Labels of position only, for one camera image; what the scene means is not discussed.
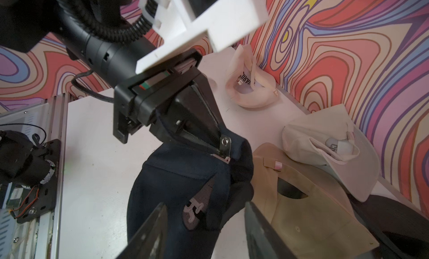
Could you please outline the cream baseball cap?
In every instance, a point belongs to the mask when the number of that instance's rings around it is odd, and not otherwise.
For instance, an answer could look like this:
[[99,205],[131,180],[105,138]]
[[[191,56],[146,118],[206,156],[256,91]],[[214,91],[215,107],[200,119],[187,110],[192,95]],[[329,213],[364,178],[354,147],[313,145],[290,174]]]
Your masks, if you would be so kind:
[[275,78],[258,66],[251,46],[239,45],[226,72],[230,99],[243,108],[264,108],[278,101],[276,85]]

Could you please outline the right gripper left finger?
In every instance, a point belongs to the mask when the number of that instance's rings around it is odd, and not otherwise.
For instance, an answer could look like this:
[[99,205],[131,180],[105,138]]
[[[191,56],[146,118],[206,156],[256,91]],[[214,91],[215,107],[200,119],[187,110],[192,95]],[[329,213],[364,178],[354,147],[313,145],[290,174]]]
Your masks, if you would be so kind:
[[160,203],[116,259],[162,259],[167,228],[167,209],[163,203]]

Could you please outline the tan khaki baseball cap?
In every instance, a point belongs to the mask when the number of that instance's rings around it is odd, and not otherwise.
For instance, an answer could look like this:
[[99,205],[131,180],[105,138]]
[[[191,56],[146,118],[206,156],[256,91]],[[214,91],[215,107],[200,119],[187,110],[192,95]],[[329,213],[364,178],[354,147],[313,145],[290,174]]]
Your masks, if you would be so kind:
[[271,143],[253,152],[253,203],[299,259],[354,259],[379,247],[341,185]]

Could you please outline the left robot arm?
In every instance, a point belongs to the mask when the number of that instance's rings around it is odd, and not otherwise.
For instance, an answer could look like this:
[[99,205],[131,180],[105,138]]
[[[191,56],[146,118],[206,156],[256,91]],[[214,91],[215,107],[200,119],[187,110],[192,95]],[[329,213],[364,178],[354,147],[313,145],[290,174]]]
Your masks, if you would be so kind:
[[202,55],[175,51],[147,69],[137,62],[157,53],[145,34],[155,24],[160,0],[148,0],[128,23],[120,7],[131,0],[1,0],[1,45],[29,52],[47,33],[113,89],[113,134],[127,143],[141,127],[162,142],[175,142],[230,160],[229,137],[208,80],[198,70]]

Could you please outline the black cap with white logo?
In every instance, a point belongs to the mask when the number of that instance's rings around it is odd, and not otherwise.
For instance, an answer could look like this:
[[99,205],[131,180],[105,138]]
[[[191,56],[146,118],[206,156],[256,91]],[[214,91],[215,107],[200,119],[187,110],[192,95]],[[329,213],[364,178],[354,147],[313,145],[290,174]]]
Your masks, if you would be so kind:
[[163,143],[143,163],[127,206],[127,237],[137,233],[155,207],[167,210],[166,259],[209,259],[224,225],[254,190],[249,142],[227,130],[230,162],[182,144]]

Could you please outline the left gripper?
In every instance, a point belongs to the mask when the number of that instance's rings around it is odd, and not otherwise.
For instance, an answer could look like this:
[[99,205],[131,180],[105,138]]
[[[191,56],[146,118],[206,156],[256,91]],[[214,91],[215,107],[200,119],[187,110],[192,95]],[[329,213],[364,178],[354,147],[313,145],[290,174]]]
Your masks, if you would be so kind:
[[219,148],[222,118],[195,49],[120,82],[114,88],[113,135],[128,136],[157,119],[157,138],[192,148]]

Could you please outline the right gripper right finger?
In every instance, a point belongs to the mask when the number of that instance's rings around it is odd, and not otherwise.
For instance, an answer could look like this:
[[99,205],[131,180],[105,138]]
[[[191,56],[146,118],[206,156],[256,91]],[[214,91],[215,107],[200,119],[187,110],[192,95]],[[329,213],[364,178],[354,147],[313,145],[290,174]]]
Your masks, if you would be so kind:
[[245,204],[245,230],[250,259],[296,259],[253,202]]

